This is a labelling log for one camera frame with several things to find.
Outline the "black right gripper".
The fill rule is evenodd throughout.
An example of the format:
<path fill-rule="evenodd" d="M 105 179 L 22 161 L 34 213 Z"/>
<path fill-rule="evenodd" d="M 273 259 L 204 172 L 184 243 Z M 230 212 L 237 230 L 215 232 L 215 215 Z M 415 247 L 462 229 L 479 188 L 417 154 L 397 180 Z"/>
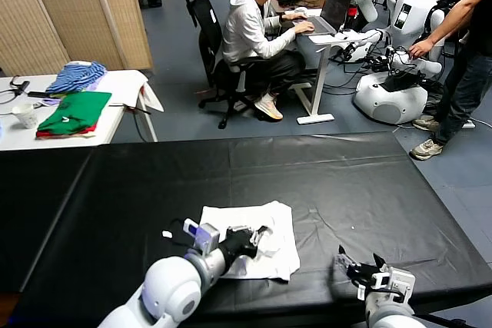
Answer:
<path fill-rule="evenodd" d="M 334 263 L 345 273 L 356 287 L 363 286 L 372 290 L 386 287 L 388 283 L 388 272 L 383 272 L 386 267 L 385 260 L 373 253 L 376 266 L 358 263 L 349 257 L 342 245 L 338 246 L 338 252 L 334 257 Z"/>

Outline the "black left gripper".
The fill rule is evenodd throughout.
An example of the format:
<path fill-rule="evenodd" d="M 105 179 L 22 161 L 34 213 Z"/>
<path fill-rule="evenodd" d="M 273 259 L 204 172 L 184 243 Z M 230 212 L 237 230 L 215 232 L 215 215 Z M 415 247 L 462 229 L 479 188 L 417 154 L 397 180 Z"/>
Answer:
<path fill-rule="evenodd" d="M 261 237 L 270 237 L 273 230 L 261 226 L 257 230 L 250 227 L 229 227 L 222 242 L 224 254 L 228 257 L 256 257 Z"/>

